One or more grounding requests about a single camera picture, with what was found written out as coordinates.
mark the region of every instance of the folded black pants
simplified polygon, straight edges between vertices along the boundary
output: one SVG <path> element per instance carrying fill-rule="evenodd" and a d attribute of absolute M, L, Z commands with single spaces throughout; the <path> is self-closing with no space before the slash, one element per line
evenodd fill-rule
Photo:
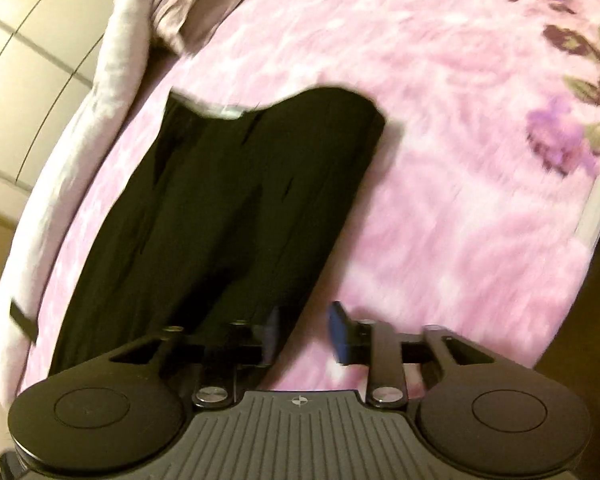
<path fill-rule="evenodd" d="M 313 88 L 234 120 L 172 94 L 160 133 L 107 215 L 50 373 L 167 325 L 212 336 L 277 307 L 286 338 L 318 279 L 384 119 Z"/>

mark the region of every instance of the pink blanket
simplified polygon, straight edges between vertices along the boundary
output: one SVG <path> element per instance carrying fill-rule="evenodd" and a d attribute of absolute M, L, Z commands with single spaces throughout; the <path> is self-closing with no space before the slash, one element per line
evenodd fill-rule
<path fill-rule="evenodd" d="M 548 37 L 549 25 L 570 32 Z M 533 365 L 589 264 L 573 232 L 592 178 L 579 160 L 567 176 L 548 171 L 528 136 L 545 123 L 600 131 L 595 94 L 565 78 L 600 79 L 599 25 L 600 0 L 246 0 L 197 56 L 148 75 L 66 235 L 21 388 L 46 377 L 91 243 L 172 87 L 255 106 L 344 84 L 390 120 L 270 387 L 361 386 L 363 372 L 338 367 L 328 345 L 334 299 L 404 332 L 442 324 Z"/>

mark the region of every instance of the metal screw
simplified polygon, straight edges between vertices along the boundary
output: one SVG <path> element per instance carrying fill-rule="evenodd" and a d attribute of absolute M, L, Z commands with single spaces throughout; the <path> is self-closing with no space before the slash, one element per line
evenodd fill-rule
<path fill-rule="evenodd" d="M 371 395 L 378 402 L 397 402 L 404 397 L 398 388 L 392 386 L 381 386 L 380 388 L 376 388 Z"/>
<path fill-rule="evenodd" d="M 226 390 L 220 386 L 205 386 L 204 388 L 200 388 L 196 393 L 196 397 L 199 400 L 202 402 L 208 402 L 210 404 L 222 402 L 228 396 L 229 394 L 226 392 Z"/>

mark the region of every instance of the brown floor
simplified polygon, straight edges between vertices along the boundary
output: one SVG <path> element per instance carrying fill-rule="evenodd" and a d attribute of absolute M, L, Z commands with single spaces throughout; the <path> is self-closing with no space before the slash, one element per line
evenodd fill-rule
<path fill-rule="evenodd" d="M 586 401 L 593 436 L 576 474 L 600 480 L 600 241 L 576 302 L 536 369 Z"/>

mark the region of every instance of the crosshair symbol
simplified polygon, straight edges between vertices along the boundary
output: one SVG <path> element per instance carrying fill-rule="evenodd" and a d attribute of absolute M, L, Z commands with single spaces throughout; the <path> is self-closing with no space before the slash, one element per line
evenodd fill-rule
<path fill-rule="evenodd" d="M 298 395 L 291 399 L 291 402 L 294 403 L 298 408 L 302 408 L 306 403 L 309 402 L 309 399 L 303 397 L 302 395 Z"/>

